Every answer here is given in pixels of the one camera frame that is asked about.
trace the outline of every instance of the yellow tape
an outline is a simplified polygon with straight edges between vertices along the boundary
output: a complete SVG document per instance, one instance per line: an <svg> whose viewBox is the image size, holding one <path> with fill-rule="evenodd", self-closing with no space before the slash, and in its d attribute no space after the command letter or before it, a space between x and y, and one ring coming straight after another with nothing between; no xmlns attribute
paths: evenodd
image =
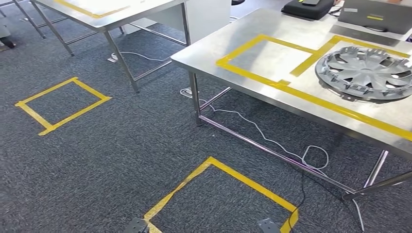
<svg viewBox="0 0 412 233"><path fill-rule="evenodd" d="M30 102L30 101L32 101L32 100L34 100L34 99L36 99L36 98L39 98L40 96L43 96L43 95L45 95L45 94L47 94L47 93L49 93L49 92L51 92L51 91L54 91L54 90L58 89L59 87L62 87L62 86L66 85L66 84L68 84L68 83L70 83L70 82L72 82L72 81L74 81L74 80L76 80L76 79L77 79L77 77L73 77L73 78L71 78L71 79L69 79L69 80L66 80L66 81L64 81L64 82L62 82L62 83L57 84L56 86L52 86L52 87L50 87L50 88L47 89L47 90L44 90L44 91L42 91L42 92L40 92L40 93L38 93L38 94L35 94L34 96L32 96L32 97L30 97L30 98L27 98L27 99L25 99L25 100L22 100L21 102L23 102L23 103Z"/></svg>
<svg viewBox="0 0 412 233"><path fill-rule="evenodd" d="M15 104L15 106L22 108L26 113L28 113L35 120L37 120L44 128L49 129L49 130L53 129L53 126L48 121L46 121L42 116L40 116L27 104L23 103L22 101L19 101L18 103Z"/></svg>
<svg viewBox="0 0 412 233"><path fill-rule="evenodd" d="M95 89L91 88L90 86L86 85L85 83L82 83L81 81L79 81L77 79L73 80L73 82L75 84L79 85L80 87L82 87L84 90L86 90L86 91L90 92L91 94L97 96L101 100L107 99L107 96L105 96L102 93L96 91Z"/></svg>
<svg viewBox="0 0 412 233"><path fill-rule="evenodd" d="M306 101L309 101L309 102L315 103L317 105L320 105L320 106L322 106L324 108L327 108L329 110L332 110L334 112L340 113L340 114L345 115L347 117L350 117L350 118L353 118L355 120L361 121L363 123L372 125L372 126L378 128L378 129L385 130L387 132L393 133L395 135L398 135L400 137L403 137L403 138L406 138L406 139L412 141L412 132L409 132L407 130L398 128L396 126L393 126L391 124L385 123L385 122L380 121L380 120L377 120L375 118L365 116L363 114L360 114L358 112L355 112L355 111L347 109L347 108L344 108L340 105L328 102L326 100L320 99L320 98L315 97L313 95L310 95L308 93L296 90L294 88L291 88L289 86L283 85L283 84L278 83L278 82L274 82L270 79L266 79L262 76L251 73L251 72L249 72L247 70L244 70L244 69L241 69L239 67L236 67L236 66L233 66L233 65L230 65L230 64L219 65L219 66L224 68L224 69L227 69L229 71L232 71L234 73L237 73L239 75L242 75L244 77L256 80L256 81L261 82L263 84L269 85L271 87L274 87L276 89L279 89L279 90L284 91L286 93L289 93L291 95L294 95L296 97L304 99Z"/></svg>
<svg viewBox="0 0 412 233"><path fill-rule="evenodd" d="M163 207L165 207L165 205L170 201L170 199L173 197L173 195L179 191L181 188L183 188L187 183L189 183L193 178L195 178L196 176L198 176L199 174L201 174L202 172L204 172L206 170L206 168L208 168L210 165L214 165L217 168L219 168L220 170L228 173L229 175L233 176L234 178L238 179L239 181L247 184L248 186L250 186L251 188L253 188L254 190L260 192L261 194L263 194L264 196L270 198L271 200L273 200L274 202L278 203L279 205L281 205L283 208L293 212L296 207L292 204L290 204L289 202L287 202L286 200L284 200L283 198L281 198L280 196L274 194L273 192L271 192L270 190L268 190L267 188L263 187L262 185L254 182L253 180L243 176L242 174L238 173L237 171L231 169L230 167L226 166L225 164L221 163L219 160L213 158L213 157L209 157L208 159L206 159L202 164L200 164L192 173L189 174L189 176L187 176L183 182L181 182L177 188L175 188L171 193L169 193L167 196L165 196L162 200L159 201L159 203L157 203L152 209L150 209L145 215L144 215L144 220L149 222L149 229L156 233L160 233L161 231L150 222L150 219L152 219L157 213L160 212L160 210L163 209ZM298 210L296 210L291 216L290 218L288 218L285 223L283 224L283 226L280 228L280 232L281 233L288 233L291 228L289 226L289 224L293 227L296 222L298 221Z"/></svg>
<svg viewBox="0 0 412 233"><path fill-rule="evenodd" d="M91 13L90 11L87 11L87 10L81 8L81 7L76 6L76 5L73 5L73 4L69 3L69 2L66 2L65 0L54 0L54 1L60 3L60 4L64 5L64 6L66 6L66 7L69 7L69 8L71 8L71 9L73 9L73 10L76 10L76 11L82 13L82 14L85 14L85 15L87 15L87 16L93 17L93 18L103 18L103 17L105 17L105 16L114 14L114 13L116 13L116 12L122 11L122 10L130 7L130 6L125 6L125 7L122 7L122 8L120 8L120 9L113 10L113 11L110 11L110 12L107 12L107 13L104 13L104 14L101 14L101 15L98 15L98 14Z"/></svg>
<svg viewBox="0 0 412 233"><path fill-rule="evenodd" d="M367 18L376 19L376 20L383 20L383 18L375 17L375 16L368 16Z"/></svg>
<svg viewBox="0 0 412 233"><path fill-rule="evenodd" d="M15 104L16 107L20 107L22 108L26 113L28 113L29 115L31 115L36 121L38 121L44 128L46 128L44 131L40 132L38 135L43 136L46 135L48 133L50 133L51 131L57 129L58 127L62 126L63 124L75 119L76 117L92 110L93 108L99 106L100 104L108 101L109 99L111 99L111 97L105 96L102 93L96 91L95 89L91 88L90 86L86 85L85 83L82 83L81 81L77 80L77 77L73 77L71 79L68 79L62 83L59 83L47 90L44 90L38 94L35 94L34 96L31 96L25 100L19 101L18 103ZM86 107L85 109L80 110L79 112L61 120L60 122L52 125L50 124L47 120L45 120L42 116L40 116L38 113L36 113L32 108L30 108L26 103L39 98L51 91L54 91L70 82L74 82L75 84L79 85L80 87L84 88L85 90L87 90L88 92L90 92L91 94L97 96L98 98L100 98L99 101L97 101L96 103L92 104L91 106Z"/></svg>
<svg viewBox="0 0 412 233"><path fill-rule="evenodd" d="M84 114L84 113L92 110L93 108L95 108L95 107L99 106L100 104L108 101L109 99L111 99L111 97L106 97L106 98L103 99L103 100L97 101L96 103L94 103L94 104L92 104L92 105L90 105L90 106L88 106L88 107L80 110L79 112L77 112L77 113L75 113L75 114L73 114L73 115L65 118L64 120L61 120L61 121L57 122L56 124L54 124L54 125L52 126L52 128L46 129L45 131L40 132L39 135L40 135L40 136L43 136L43 135L46 135L46 134L50 133L51 131L53 131L53 130L57 129L58 127L62 126L63 124L66 124L67 122L75 119L76 117L79 117L80 115L82 115L82 114Z"/></svg>
<svg viewBox="0 0 412 233"><path fill-rule="evenodd" d="M177 188L175 188L171 193L169 193L167 196L165 196L159 203L157 203L152 209L150 209L145 215L144 215L144 220L149 221L150 219L153 218L165 205L169 200L173 197L173 195L179 191L181 188L183 188L187 183L189 183L193 178L198 176L200 173L202 173L206 168L208 168L211 165L211 162L209 159L207 159L205 162L200 164L192 173L187 176L183 182L181 182Z"/></svg>
<svg viewBox="0 0 412 233"><path fill-rule="evenodd" d="M407 130L401 129L401 128L396 127L394 125L382 122L382 121L377 120L375 118L365 116L365 115L360 114L358 112L355 112L353 110L344 108L344 107L339 106L337 104L333 104L331 102L328 102L326 100L320 99L320 98L315 97L315 96L312 96L312 95L307 94L305 92L296 90L294 88L288 87L284 83L285 81L275 82L275 81L272 81L270 79L259 76L257 74L254 74L252 72L249 72L247 70L244 70L242 68L239 68L237 66L229 64L229 62L232 59L234 59L236 56L238 56L238 55L242 54L243 52L245 52L246 50L250 49L251 47L253 47L254 45L256 45L258 42L260 42L263 39L268 40L268 36L258 35L254 39L246 42L245 44L243 44L241 46L239 46L233 52L229 53L228 55L226 55L223 58L216 61L216 65L220 66L224 69L227 69L231 72L234 72L236 74L239 74L241 76L244 76L244 77L253 79L255 81L261 82L263 84L272 86L276 89L279 89L281 91L284 91L286 93L289 93L291 95L299 97L299 98L304 99L306 101L315 103L317 105L320 105L320 106L322 106L324 108L327 108L329 110L332 110L334 112L340 113L340 114L345 115L347 117L351 117L351 118L356 119L358 121L361 121L363 123L372 125L372 126L378 128L378 129L385 130L387 132L393 133L395 135L398 135L400 137L403 137L405 139L408 139L408 140L412 141L412 132L409 132ZM270 41L272 41L274 43L279 43L278 39L271 39ZM372 49L383 49L383 50L386 50L388 53L395 54L395 55L405 57L405 58L410 57L410 55L406 54L406 53L398 52L398 51L395 51L395 50L389 50L389 49L386 49L386 48L382 48L382 47L379 47L379 46L371 45L371 44L368 44L368 43L364 43L364 42L361 42L361 41L357 41L357 40L354 40L354 39L351 39L351 38L338 36L338 35L333 36L328 42L326 42L318 50L310 50L310 49L302 50L302 47L298 46L298 45L293 45L293 44L284 43L284 42L282 42L281 44L285 45L285 46L288 46L288 47L291 47L291 48L294 48L294 49L298 49L298 50L302 50L302 51L312 53L311 57L309 57L307 60L305 60L303 63L301 63L298 67L296 67L291 72L291 74L298 77L299 75L301 75L303 72L305 72L311 65L313 65L319 58L321 58L324 54L326 54L333 46L335 46L340 41L344 41L344 42L348 42L348 43L352 43L352 44L356 44L356 45L359 45L359 46L362 46L362 47L368 47L368 48L372 48Z"/></svg>

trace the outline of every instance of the metal frame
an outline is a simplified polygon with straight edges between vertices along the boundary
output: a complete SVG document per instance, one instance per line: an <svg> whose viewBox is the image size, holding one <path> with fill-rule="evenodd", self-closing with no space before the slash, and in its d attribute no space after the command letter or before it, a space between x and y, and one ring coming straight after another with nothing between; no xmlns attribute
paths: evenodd
<svg viewBox="0 0 412 233"><path fill-rule="evenodd" d="M7 17L6 14L3 11L1 11L1 9L0 9L0 15L2 15L5 18Z"/></svg>
<svg viewBox="0 0 412 233"><path fill-rule="evenodd" d="M298 162L294 159L291 159L291 158L289 158L285 155L282 155L278 152L275 152L275 151L259 144L258 142L254 141L254 140L252 140L252 139L250 139L246 136L243 136L243 135L241 135L241 134L239 134L239 133L237 133L237 132L235 132L235 131L233 131L233 130L231 130L231 129L229 129L229 128L227 128L227 127L225 127L225 126L223 126L223 125L221 125L221 124L219 124L215 121L213 121L212 119L209 119L206 116L202 115L201 111L203 109L205 109L211 103L213 103L214 101L216 101L217 99L222 97L224 94L229 92L232 88L231 87L226 88L225 90L221 91L216 96L212 97L209 101L207 101L203 105L200 105L200 103L199 103L199 90L198 90L198 86L197 86L197 77L196 77L196 74L191 72L191 71L189 71L189 81L190 81L190 88L192 90L192 99L193 99L193 105L194 105L196 125L200 126L200 125L202 125L202 121L205 121L205 122L219 128L219 129L224 130L224 131L230 133L231 135L233 135L233 136L235 136L235 137L237 137L237 138L239 138L239 139L241 139L241 140L243 140L243 141L245 141L245 142L261 149L261 150L263 150L263 151L265 151L265 152L268 152L271 155L279 157L280 159L282 159L283 161L285 161L289 164L297 166L297 167L309 172L310 174L312 174L316 177L319 177L319 178L335 185L336 187L338 187L340 189L343 189L344 191L346 191L348 193L348 194L346 194L342 197L344 200L352 200L356 197L363 196L367 193L371 193L371 192L383 189L383 188L388 187L388 186L395 186L395 185L398 185L400 183L405 182L406 180L412 180L412 171L408 171L408 172L403 173L401 175L398 175L398 176L395 176L395 177L392 177L392 178L389 178L389 179L386 179L384 181L381 181L379 183L374 184L375 179L376 179L380 169L382 168L386 157L388 156L388 151L383 150L382 153L380 154L378 160L376 161L376 163L375 163L375 165L374 165L374 167L373 167L373 169L372 169L372 171L371 171L371 173L370 173L368 179L366 180L365 185L363 186L362 189L356 190L356 189L353 189L349 186L346 186L345 184L342 184L342 183L340 183L340 182L338 182L338 181L336 181L336 180L334 180L330 177L327 177L327 176L321 174L320 172L318 172L317 170L312 169L312 168L310 168L309 166L307 166L305 164L302 164L302 163L300 163L300 162Z"/></svg>
<svg viewBox="0 0 412 233"><path fill-rule="evenodd" d="M39 35L40 35L43 39L45 39L46 36L43 34L43 32L40 30L40 28L47 26L47 22L37 25L37 24L33 21L33 19L30 17L30 15L21 7L21 5L20 5L19 2L20 2L20 1L12 0L11 2L8 2L8 3L4 4L4 6L14 3L14 4L17 6L17 8L23 13L23 15L27 18L27 20L31 23L31 25L34 27L34 29L36 29L36 31L39 33ZM57 22L60 22L60 21L65 20L65 19L66 19L65 17L61 17L61 18L58 18L58 19L55 19L55 20L51 21L51 23L57 23Z"/></svg>
<svg viewBox="0 0 412 233"><path fill-rule="evenodd" d="M51 29L51 31L56 35L56 37L60 40L60 42L63 44L63 46L65 47L65 49L69 52L69 54L70 54L71 56L74 56L74 53L73 53L73 51L72 51L72 50L70 49L70 47L69 47L70 44L72 44L72 43L74 43L74 42L77 42L77 41L79 41L79 40L82 40L82 39L84 39L84 38L87 38L87 37L89 37L89 36L92 36L92 35L94 35L94 34L99 33L99 32L92 32L92 33L90 33L90 34L87 34L87 35L81 36L81 37L79 37L79 38L76 38L76 39L74 39L74 40L71 40L71 41L66 42L66 41L64 41L64 39L62 38L62 36L59 34L59 32L56 30L56 28L54 28L52 22L50 22L50 21L47 19L47 17L43 14L43 12L39 9L39 7L37 6L37 4L36 4L34 1L32 1L32 0L30 0L30 1L32 2L32 5L33 5L34 8L38 11L38 13L40 14L40 16L43 18L43 20L46 22L46 24L49 26L49 28ZM184 42L182 42L182 41L180 41L180 40L177 40L177 39L175 39L175 38L172 38L172 37L170 37L170 36L167 36L167 35L158 33L158 32L153 31L153 30L151 30L151 29L147 29L147 28L141 27L141 26L136 25L136 24L134 24L134 23L129 23L129 24L130 24L131 26L140 28L140 29L142 29L142 30L145 30L145 31L147 31L147 32L150 32L150 33L155 34L155 35L157 35L157 36L160 36L160 37L162 37L162 38L165 38L165 39L167 39L167 40L169 40L169 41L171 41L171 42L174 42L174 43L177 43L177 44L180 44L180 45L183 45L183 46L189 46L189 45L190 45L190 34L189 34L188 18L187 18L187 15L186 15L186 4L185 4L185 3L181 3L180 5L181 5L181 7L182 7L182 18L183 18L183 26L184 26L184 29L185 29L184 32L185 32L186 43L184 43ZM123 28L122 28L122 27L119 27L119 29L120 29L121 33L124 34ZM164 62L164 63L156 66L156 67L153 68L153 69L150 69L149 71L144 72L143 74L140 74L140 75L137 76L137 77L134 77L133 74L132 74L132 72L130 71L128 65L126 64L123 55L121 54L121 52L119 51L119 48L117 47L115 41L113 40L113 37L112 37L112 35L110 34L110 31L109 31L109 30L106 30L106 31L103 32L103 34L104 34L104 36L106 37L107 42L109 43L109 45L110 45L110 47L112 48L112 50L115 52L115 55L117 56L118 61L120 62L121 67L123 68L124 72L126 73L127 78L129 79L130 83L132 84L132 87L133 87L134 91L136 91L136 92L138 92L138 87L137 87L136 81L138 81L138 80L146 77L147 75L150 75L151 73L153 73L153 72L155 72L155 71L157 71L157 70L159 70L159 69L161 69L161 68L169 65L170 63L172 63L172 61L169 60L169 61L167 61L167 62Z"/></svg>

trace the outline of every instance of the sticker on laptop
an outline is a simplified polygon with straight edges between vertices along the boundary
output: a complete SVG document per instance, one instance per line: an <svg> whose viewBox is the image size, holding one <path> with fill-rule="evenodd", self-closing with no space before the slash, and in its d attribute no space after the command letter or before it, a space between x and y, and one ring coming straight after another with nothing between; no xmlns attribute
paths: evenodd
<svg viewBox="0 0 412 233"><path fill-rule="evenodd" d="M357 8L344 8L343 11L345 12L358 12Z"/></svg>

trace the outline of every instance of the white cable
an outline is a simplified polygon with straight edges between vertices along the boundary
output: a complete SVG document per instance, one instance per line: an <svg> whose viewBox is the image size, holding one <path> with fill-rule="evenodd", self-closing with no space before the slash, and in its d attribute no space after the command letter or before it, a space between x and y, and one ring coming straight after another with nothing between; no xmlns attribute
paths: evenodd
<svg viewBox="0 0 412 233"><path fill-rule="evenodd" d="M146 57L146 56L141 55L141 54L136 53L136 52L120 52L120 53L134 54L134 55L137 55L137 56L140 56L140 57L146 58L147 60L151 60L151 61L159 61L159 62L164 62L164 61L166 61L166 60L168 60L168 59L170 58L170 57L167 57L166 59L161 60L161 59L149 58L149 57Z"/></svg>
<svg viewBox="0 0 412 233"><path fill-rule="evenodd" d="M209 105L209 107L213 110L213 112L236 113L237 115L239 115L239 116L240 116L242 119L244 119L245 121L247 121L247 122L249 122L249 123L252 123L252 124L256 127L256 129L259 131L260 135L262 135L263 139L265 139L266 141L275 143L275 144L278 145L280 148L282 148L282 150L284 150L286 153L288 153L288 154L290 154L290 155L293 155L293 156L295 156L295 157L298 157L298 158L300 159L300 161L301 161L304 165L306 165L306 166L308 166L308 167L310 167L310 168L318 171L318 172L321 173L322 175L328 177L324 172L321 171L321 169L327 167L327 165L329 164L329 154L328 154L328 153L326 152L326 150L324 150L323 148L318 147L318 146L314 146L314 145L310 145L310 146L308 146L308 147L306 148L306 151L305 151L305 153L303 154L303 156L300 157L299 155L297 155L297 154L295 154L295 153L292 153L292 152L287 151L280 143L278 143L278 142L276 142L276 141L273 141L273 140L270 140L270 139L267 139L266 136L265 136L265 134L262 132L262 130L259 128L259 126L258 126L256 123L254 123L254 122L251 121L251 120L246 119L246 118L245 118L244 116L242 116L242 114L240 114L239 112L236 112L236 111L228 111L228 110L224 110L224 109L215 109L212 105ZM306 163L305 157L306 157L307 153L309 152L309 149L310 149L310 148L318 148L318 149L322 150L322 151L325 153L325 155L326 155L326 163L325 163L325 165L323 165L322 167L314 167L314 166L311 166L311 165L309 165L309 164ZM361 229L362 229L362 232L365 232L365 228L364 228L364 225L363 225L363 219L362 219L362 215L361 215L361 210L360 210L358 204L356 203L356 201L355 201L354 199L352 199L352 201L353 201L353 203L355 204L356 210L357 210L357 212L358 212L359 221L360 221L360 227L361 227Z"/></svg>

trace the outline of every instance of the metal pipe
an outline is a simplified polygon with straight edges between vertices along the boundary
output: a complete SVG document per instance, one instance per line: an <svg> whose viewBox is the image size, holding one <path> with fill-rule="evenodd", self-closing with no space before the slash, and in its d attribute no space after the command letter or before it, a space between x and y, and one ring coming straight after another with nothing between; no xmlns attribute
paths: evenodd
<svg viewBox="0 0 412 233"><path fill-rule="evenodd" d="M247 138L247 137L245 137L245 136L243 136L243 135L241 135L241 134L239 134L239 133L237 133L237 132L235 132L235 131L232 131L231 129L226 128L225 126L223 126L223 125L221 125L221 124L219 124L219 123L217 123L217 122L215 122L215 121L213 121L213 120L211 120L211 119L209 119L209 118L207 118L207 117L205 117L205 116L203 116L203 115L200 115L199 118L202 119L202 120L204 120L204 121L206 121L207 123L210 123L210 124L218 127L218 128L221 129L221 130L224 130L224 131L230 133L231 135L233 135L233 136L235 136L235 137L237 137L237 138L239 138L239 139L242 139L243 141L245 141L245 142L247 142L247 143L249 143L249 144L252 144L253 146L255 146L255 147L257 147L257 148L259 148L259 149L261 149L261 150L263 150L263 151L266 151L266 152L270 153L271 155L274 155L274 156L277 156L277 157L281 158L283 161L285 161L285 162L287 162L287 163L290 163L290 164L292 164L292 165L295 165L295 166L297 166L297 167L299 167L299 168L301 168L301 169L309 172L310 174L315 175L315 176L317 176L317 177L319 177L319 178L321 178L321 179L323 179L323 180L325 180L325 181L327 181L327 182L329 182L329 183L331 183L331 184L333 184L333 185L335 185L335 186L337 186L337 187L345 190L346 192L348 192L348 193L350 193L350 194L354 194L354 193L356 192L356 190L354 190L354 189L352 189L352 188L350 188L350 187L348 187L348 186L346 186L346 185L344 185L344 184L342 184L342 183L340 183L340 182L338 182L338 181L336 181L336 180L333 180L333 179L331 179L331 178L329 178L329 177L327 177L327 176L324 176L324 175L322 175L321 173L317 172L316 170L313 170L313 169L311 169L310 167L307 167L307 166L305 166L305 165L303 165L303 164L301 164L301 163L299 163L299 162L297 162L297 161L295 161L295 160L293 160L293 159L291 159L291 158L289 158L289 157L286 157L286 156L284 156L284 155L282 155L282 154L279 154L279 153L277 153L277 152L274 152L273 150L271 150L271 149L269 149L269 148L267 148L267 147L265 147L265 146L263 146L263 145L255 142L255 141L253 141L252 139L249 139L249 138Z"/></svg>
<svg viewBox="0 0 412 233"><path fill-rule="evenodd" d="M221 91L219 94L215 95L213 98L209 99L206 103L202 104L202 106L200 106L200 110L205 109L206 107L208 107L209 105L211 105L213 102L215 102L216 100L218 100L220 97L222 97L224 94L226 94L228 91L232 90L231 87L227 87L225 90Z"/></svg>
<svg viewBox="0 0 412 233"><path fill-rule="evenodd" d="M109 45L112 47L112 49L115 52L115 55L117 56L118 61L121 64L121 67L123 68L124 72L126 73L127 78L129 79L130 83L132 84L132 87L134 91L139 92L137 84L135 80L133 79L133 75L129 70L129 67L127 66L126 62L124 61L123 55L120 53L119 48L117 47L116 43L114 42L112 35L110 34L109 31L104 32L104 36L106 36L107 42L109 42Z"/></svg>
<svg viewBox="0 0 412 233"><path fill-rule="evenodd" d="M186 2L183 2L180 4L180 7L182 9L182 18L183 18L183 29L185 31L185 40L186 43L181 43L183 46L189 46L192 44L192 41L190 39L190 31L189 31L189 21L188 21L188 14L186 12Z"/></svg>
<svg viewBox="0 0 412 233"><path fill-rule="evenodd" d="M4 12L3 11L1 11L1 9L0 9L0 15L2 15L4 18L6 18L7 16L4 14Z"/></svg>
<svg viewBox="0 0 412 233"><path fill-rule="evenodd" d="M44 39L46 36L40 31L39 27L37 24L32 20L30 15L20 6L20 3L17 0L13 0L14 4L16 7L23 13L24 16L26 16L27 20L31 23L31 25L36 29L36 31L40 34L40 36ZM40 16L42 16L42 13L40 12L40 9L32 2L32 5L34 8L39 12Z"/></svg>
<svg viewBox="0 0 412 233"><path fill-rule="evenodd" d="M386 151L386 150L383 150L380 153L380 156L379 156L378 160L376 161L375 166L371 171L371 174L369 174L369 177L366 180L365 185L363 186L364 188L373 185L373 183L375 182L376 177L378 176L378 173L379 173L380 169L382 168L383 163L386 160L386 157L388 156L388 153L389 152Z"/></svg>
<svg viewBox="0 0 412 233"><path fill-rule="evenodd" d="M151 74L151 73L153 73L153 72L155 72L155 71L157 71L157 70L159 70L159 69L167 66L167 65L170 64L170 63L172 63L172 61L168 61L168 62L166 62L166 63L163 63L163 64L159 65L159 66L156 66L155 68L153 68L153 69L151 69L151 70L149 70L149 71L147 71L147 72L144 72L143 74L141 74L141 75L133 78L133 80L134 80L134 81L140 80L140 79L148 76L149 74Z"/></svg>
<svg viewBox="0 0 412 233"><path fill-rule="evenodd" d="M387 186L395 186L395 185L401 184L401 183L405 182L408 179L412 180L412 171L408 171L408 172L405 172L405 173L403 173L401 175L398 175L396 177L392 177L390 179L387 179L387 180L381 181L379 183L373 184L371 186L368 186L366 188L358 190L353 194L346 194L342 198L344 200L352 200L353 198L363 196L366 193L371 193L373 191L385 188Z"/></svg>
<svg viewBox="0 0 412 233"><path fill-rule="evenodd" d="M172 42L174 42L174 43L177 43L177 44L179 44L179 45L186 46L186 44L183 43L182 41L177 40L177 39L175 39L175 38L172 38L172 37L170 37L170 36L168 36L168 35L164 35L164 34L162 34L162 33L158 33L158 32L156 32L156 31L153 31L153 30L148 29L148 28L145 28L145 27L141 27L141 26L139 26L139 25L137 25L137 24L134 24L134 23L129 23L129 24L132 25L132 26L134 26L134 27L137 27L137 28L140 28L140 29L142 29L142 30L145 30L145 31L147 31L147 32L150 32L150 33L153 33L153 34L155 34L155 35L158 35L158 36L160 36L160 37L163 37L163 38L165 38L165 39L167 39L167 40L169 40L169 41L172 41Z"/></svg>
<svg viewBox="0 0 412 233"><path fill-rule="evenodd" d="M196 125L202 125L202 121L200 120L201 110L199 104L199 90L197 87L197 77L196 74L189 71L189 81L190 81L190 89L192 91L192 100L194 106L194 113L195 113L195 121Z"/></svg>
<svg viewBox="0 0 412 233"><path fill-rule="evenodd" d="M84 38L88 38L89 36L95 35L95 34L97 34L97 33L98 33L98 32L92 32L92 33L89 33L89 34L87 34L87 35L80 36L80 37L78 37L78 38L76 38L76 39L73 39L73 40L70 40L70 41L66 42L66 44L68 44L68 45L73 44L74 42L77 42L77 41L79 41L79 40L83 40Z"/></svg>
<svg viewBox="0 0 412 233"><path fill-rule="evenodd" d="M58 23L58 22L63 21L65 19L67 19L67 18L66 17L61 17L61 18L50 21L50 23ZM47 23L42 23L42 24L38 25L39 28L44 27L44 26L47 26Z"/></svg>

